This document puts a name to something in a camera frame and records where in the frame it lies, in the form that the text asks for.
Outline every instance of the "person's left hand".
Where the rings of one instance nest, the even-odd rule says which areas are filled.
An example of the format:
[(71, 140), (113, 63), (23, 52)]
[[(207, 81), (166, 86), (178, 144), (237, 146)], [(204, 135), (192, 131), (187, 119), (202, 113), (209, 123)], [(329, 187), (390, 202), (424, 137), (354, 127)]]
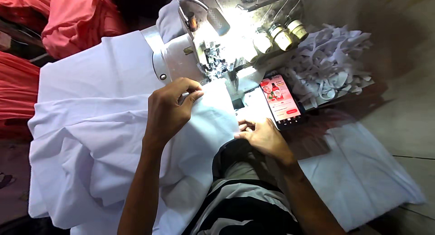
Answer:
[[(179, 105), (182, 93), (190, 94)], [(148, 121), (144, 143), (164, 148), (166, 143), (190, 120), (193, 103), (204, 92), (201, 84), (188, 78), (178, 78), (156, 90), (148, 98)]]

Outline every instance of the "red bottle on screen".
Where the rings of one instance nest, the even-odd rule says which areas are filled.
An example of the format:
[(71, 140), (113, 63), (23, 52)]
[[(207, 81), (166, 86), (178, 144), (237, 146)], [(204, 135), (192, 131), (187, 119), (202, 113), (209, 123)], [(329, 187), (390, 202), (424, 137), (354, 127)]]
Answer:
[(277, 86), (275, 86), (275, 83), (272, 83), (272, 91), (273, 91), (273, 94), (276, 96), (277, 101), (281, 101), (284, 99), (279, 88)]

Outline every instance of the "red fabric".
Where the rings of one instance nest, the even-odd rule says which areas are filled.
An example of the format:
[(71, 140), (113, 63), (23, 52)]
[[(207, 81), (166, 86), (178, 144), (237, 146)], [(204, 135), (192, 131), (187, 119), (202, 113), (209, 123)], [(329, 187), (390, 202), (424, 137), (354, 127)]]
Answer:
[(127, 32), (112, 0), (0, 0), (0, 16), (42, 32), (45, 49), (57, 59)]
[(0, 139), (29, 137), (26, 121), (35, 114), (38, 84), (37, 66), (0, 52)]
[(101, 43), (101, 37), (127, 32), (112, 0), (51, 0), (42, 43), (61, 59)]
[(41, 32), (50, 12), (50, 0), (0, 0), (0, 16)]

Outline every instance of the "white fabric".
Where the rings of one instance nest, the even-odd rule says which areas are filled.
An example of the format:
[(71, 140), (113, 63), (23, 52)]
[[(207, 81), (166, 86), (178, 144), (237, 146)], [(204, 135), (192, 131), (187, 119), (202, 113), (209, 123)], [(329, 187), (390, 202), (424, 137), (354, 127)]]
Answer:
[(159, 11), (159, 18), (156, 21), (156, 26), (159, 30), (160, 37), (162, 37), (163, 43), (165, 44), (184, 34), (183, 27), (181, 26), (180, 15), (178, 14), (180, 1), (181, 0), (172, 0)]
[(360, 94), (374, 83), (359, 60), (363, 50), (372, 45), (368, 41), (371, 34), (348, 31), (347, 26), (324, 26), (298, 45), (284, 72), (292, 92), (308, 108), (348, 92)]
[(343, 120), (323, 136), (329, 153), (299, 164), (346, 231), (400, 204), (425, 202), (419, 186), (364, 126), (337, 111), (328, 113)]
[[(115, 234), (136, 170), (149, 93), (163, 86), (139, 31), (103, 38), (41, 69), (29, 214), (72, 234)], [(179, 234), (212, 182), (211, 163), (238, 131), (222, 81), (204, 87), (191, 120), (166, 145), (153, 234)]]

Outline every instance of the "t-shirt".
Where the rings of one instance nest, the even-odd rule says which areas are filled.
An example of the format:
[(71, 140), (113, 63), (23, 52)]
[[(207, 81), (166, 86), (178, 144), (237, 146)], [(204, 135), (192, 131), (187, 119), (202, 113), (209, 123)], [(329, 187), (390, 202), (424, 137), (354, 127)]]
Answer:
[(302, 234), (282, 191), (268, 182), (242, 179), (219, 182), (183, 235)]

